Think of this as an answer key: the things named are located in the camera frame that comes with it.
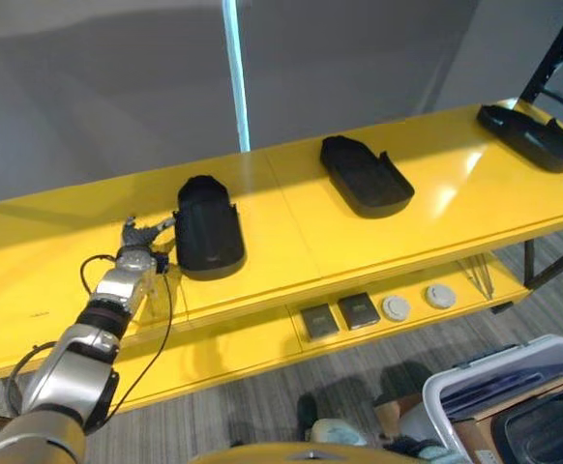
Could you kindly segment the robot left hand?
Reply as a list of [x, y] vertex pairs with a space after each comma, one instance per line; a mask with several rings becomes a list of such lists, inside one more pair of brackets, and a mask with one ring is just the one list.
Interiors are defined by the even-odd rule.
[[152, 226], [137, 227], [135, 216], [127, 217], [123, 223], [121, 231], [121, 241], [119, 250], [133, 247], [147, 247], [153, 251], [170, 252], [175, 245], [175, 240], [156, 245], [155, 241], [162, 232], [173, 228], [175, 225], [174, 217], [167, 217], [161, 222]]

